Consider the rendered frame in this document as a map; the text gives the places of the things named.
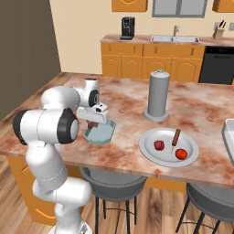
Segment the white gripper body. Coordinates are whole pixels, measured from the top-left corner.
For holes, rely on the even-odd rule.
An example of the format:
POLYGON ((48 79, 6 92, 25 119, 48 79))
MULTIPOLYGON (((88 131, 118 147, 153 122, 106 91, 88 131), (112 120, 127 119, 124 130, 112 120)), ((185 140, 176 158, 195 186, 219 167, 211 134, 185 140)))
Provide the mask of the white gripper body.
POLYGON ((91 108, 79 107, 77 109, 77 117, 90 121, 106 124, 109 121, 106 106, 93 106, 91 108))

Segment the teal tupperware container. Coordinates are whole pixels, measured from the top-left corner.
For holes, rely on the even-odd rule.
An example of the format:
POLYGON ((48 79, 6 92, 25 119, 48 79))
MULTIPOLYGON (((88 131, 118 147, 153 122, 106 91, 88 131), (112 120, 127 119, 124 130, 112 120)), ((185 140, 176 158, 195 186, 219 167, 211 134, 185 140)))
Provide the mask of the teal tupperware container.
POLYGON ((83 136, 89 144, 108 144, 114 133, 116 123, 110 119, 106 124, 97 123, 87 129, 83 136))

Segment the large grey plate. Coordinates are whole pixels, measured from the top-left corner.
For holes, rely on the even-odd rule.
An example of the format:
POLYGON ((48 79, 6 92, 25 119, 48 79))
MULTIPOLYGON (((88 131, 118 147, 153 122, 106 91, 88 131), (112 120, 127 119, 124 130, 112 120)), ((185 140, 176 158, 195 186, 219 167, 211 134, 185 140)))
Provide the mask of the large grey plate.
POLYGON ((155 128, 144 133, 139 140, 141 153, 152 162, 169 167, 181 167, 190 165, 197 160, 198 145, 186 133, 181 132, 176 146, 172 145, 176 130, 172 128, 155 128), (162 141, 165 144, 163 150, 154 148, 155 141, 162 141), (178 159, 176 151, 183 149, 187 153, 185 159, 178 159))

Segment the white tupperware container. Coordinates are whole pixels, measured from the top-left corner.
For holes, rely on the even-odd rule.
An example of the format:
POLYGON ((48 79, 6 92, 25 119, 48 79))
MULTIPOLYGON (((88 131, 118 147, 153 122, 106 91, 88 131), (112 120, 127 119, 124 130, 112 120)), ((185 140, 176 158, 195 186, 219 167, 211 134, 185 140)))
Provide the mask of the white tupperware container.
POLYGON ((222 128, 222 138, 234 166, 234 119, 226 119, 222 128))

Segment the red bell pepper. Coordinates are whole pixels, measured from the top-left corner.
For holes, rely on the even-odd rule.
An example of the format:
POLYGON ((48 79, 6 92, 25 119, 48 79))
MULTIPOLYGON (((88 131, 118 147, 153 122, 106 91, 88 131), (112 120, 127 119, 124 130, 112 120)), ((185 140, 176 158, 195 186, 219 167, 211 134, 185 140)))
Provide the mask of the red bell pepper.
POLYGON ((165 143, 162 140, 156 140, 154 142, 154 149, 156 151, 163 151, 165 149, 165 143))

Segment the grey bar stool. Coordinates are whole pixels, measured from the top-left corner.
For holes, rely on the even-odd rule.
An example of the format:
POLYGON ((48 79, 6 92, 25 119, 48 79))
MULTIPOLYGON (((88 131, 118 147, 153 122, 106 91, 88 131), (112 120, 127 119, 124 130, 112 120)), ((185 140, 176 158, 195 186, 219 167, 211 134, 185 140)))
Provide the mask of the grey bar stool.
POLYGON ((217 221, 216 226, 212 228, 212 234, 216 234, 221 221, 234 223, 234 189, 187 183, 186 203, 175 232, 184 224, 183 219, 190 202, 201 211, 193 234, 198 234, 205 216, 217 221))
POLYGON ((142 175, 117 173, 81 167, 80 173, 91 185, 95 196, 95 234, 99 234, 99 200, 103 204, 103 217, 106 218, 106 202, 124 202, 126 213, 127 234, 131 234, 130 215, 134 216, 137 224, 137 196, 144 188, 147 179, 142 175))

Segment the orange base cupboards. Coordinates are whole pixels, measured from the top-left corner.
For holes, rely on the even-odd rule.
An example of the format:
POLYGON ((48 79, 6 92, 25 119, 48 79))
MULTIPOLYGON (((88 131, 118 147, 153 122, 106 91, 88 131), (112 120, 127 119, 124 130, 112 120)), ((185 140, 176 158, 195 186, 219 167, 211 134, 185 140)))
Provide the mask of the orange base cupboards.
POLYGON ((198 45, 101 42, 102 75, 148 80, 162 69, 170 80, 198 82, 204 51, 198 45))

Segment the brown sausage on skewer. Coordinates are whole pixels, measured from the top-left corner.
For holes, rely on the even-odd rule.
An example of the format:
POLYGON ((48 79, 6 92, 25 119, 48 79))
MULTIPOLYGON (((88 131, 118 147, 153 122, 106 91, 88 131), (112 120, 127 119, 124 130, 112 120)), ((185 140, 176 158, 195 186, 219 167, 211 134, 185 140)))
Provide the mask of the brown sausage on skewer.
POLYGON ((176 130, 175 130, 175 135, 174 135, 174 138, 173 138, 173 141, 172 141, 171 153, 173 152, 173 149, 174 149, 174 147, 175 147, 176 144, 177 144, 177 141, 178 141, 180 132, 181 132, 180 129, 176 129, 176 130))

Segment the black coffee machine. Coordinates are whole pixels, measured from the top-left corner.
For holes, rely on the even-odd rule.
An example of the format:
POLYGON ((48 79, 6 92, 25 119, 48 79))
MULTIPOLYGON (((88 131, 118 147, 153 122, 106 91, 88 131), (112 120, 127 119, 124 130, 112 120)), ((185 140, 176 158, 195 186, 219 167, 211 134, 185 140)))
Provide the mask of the black coffee machine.
POLYGON ((123 40, 132 40, 134 37, 135 18, 126 16, 122 18, 122 35, 123 40))

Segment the red tomato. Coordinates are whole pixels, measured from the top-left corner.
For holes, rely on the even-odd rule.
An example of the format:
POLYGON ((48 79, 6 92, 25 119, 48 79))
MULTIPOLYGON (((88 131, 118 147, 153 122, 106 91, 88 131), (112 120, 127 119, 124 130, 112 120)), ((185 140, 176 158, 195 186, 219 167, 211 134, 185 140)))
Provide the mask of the red tomato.
POLYGON ((187 157, 187 151, 185 149, 177 149, 175 151, 175 157, 179 160, 185 160, 187 157))

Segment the grey sink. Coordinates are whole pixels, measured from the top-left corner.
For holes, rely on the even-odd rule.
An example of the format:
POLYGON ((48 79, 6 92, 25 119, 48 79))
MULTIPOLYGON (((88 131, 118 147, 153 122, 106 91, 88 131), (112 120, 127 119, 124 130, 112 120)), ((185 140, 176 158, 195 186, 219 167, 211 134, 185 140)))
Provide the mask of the grey sink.
POLYGON ((188 36, 151 36, 151 41, 157 42, 177 42, 177 43, 199 43, 200 40, 198 37, 188 37, 188 36))

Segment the black dishwasher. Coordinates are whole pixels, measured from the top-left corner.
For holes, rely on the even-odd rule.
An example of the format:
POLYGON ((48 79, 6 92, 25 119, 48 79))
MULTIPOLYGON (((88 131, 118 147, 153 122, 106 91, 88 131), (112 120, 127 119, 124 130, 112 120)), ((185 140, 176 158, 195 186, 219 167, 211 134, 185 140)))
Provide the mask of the black dishwasher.
POLYGON ((200 83, 228 84, 234 79, 234 47, 206 46, 200 83))

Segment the grey framed window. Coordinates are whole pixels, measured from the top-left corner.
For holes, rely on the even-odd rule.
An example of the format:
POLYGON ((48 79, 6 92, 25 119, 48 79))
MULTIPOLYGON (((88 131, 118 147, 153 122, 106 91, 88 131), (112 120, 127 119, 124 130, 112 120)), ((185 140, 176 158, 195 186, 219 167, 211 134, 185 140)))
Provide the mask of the grey framed window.
POLYGON ((207 0, 153 0, 152 17, 204 17, 207 0))

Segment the wooden knife block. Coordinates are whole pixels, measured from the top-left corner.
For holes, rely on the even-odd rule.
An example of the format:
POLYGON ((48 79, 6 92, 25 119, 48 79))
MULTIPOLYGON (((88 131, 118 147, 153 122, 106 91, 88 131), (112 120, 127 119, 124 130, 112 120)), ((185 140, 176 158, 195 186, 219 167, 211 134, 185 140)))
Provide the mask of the wooden knife block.
POLYGON ((225 20, 222 20, 220 23, 215 24, 214 33, 213 33, 214 39, 222 39, 225 30, 225 25, 226 25, 225 20))

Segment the orange wall cupboard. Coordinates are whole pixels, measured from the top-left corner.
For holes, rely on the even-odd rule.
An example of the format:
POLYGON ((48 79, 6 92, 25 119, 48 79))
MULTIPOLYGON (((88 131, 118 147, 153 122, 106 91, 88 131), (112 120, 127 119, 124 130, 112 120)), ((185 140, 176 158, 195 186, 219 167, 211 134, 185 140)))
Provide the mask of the orange wall cupboard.
POLYGON ((112 12, 146 12, 148 0, 112 0, 112 12))
POLYGON ((212 10, 217 13, 234 13, 234 0, 214 0, 212 10))

